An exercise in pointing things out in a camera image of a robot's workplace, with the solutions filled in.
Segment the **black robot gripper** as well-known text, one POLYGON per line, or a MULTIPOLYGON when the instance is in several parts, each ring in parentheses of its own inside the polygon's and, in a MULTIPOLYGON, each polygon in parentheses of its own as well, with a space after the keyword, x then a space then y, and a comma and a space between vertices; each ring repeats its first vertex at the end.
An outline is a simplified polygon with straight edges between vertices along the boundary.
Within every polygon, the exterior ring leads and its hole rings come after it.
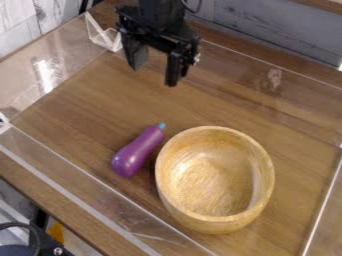
POLYGON ((187 75, 199 54, 200 36, 185 22, 185 11, 193 12, 185 0, 137 0, 118 5, 117 30, 129 67, 137 70, 148 60, 148 48, 166 56, 165 85, 174 87, 187 75))

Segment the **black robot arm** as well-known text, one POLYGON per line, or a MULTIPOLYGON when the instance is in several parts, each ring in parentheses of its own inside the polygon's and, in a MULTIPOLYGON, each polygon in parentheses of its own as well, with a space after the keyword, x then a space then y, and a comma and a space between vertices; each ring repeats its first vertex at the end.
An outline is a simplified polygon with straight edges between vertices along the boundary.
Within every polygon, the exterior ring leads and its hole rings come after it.
POLYGON ((117 32, 128 65, 137 70, 148 60, 149 48, 166 55, 164 84, 174 87, 199 62, 200 34, 185 22, 192 11, 184 0, 137 0, 118 5, 117 32))

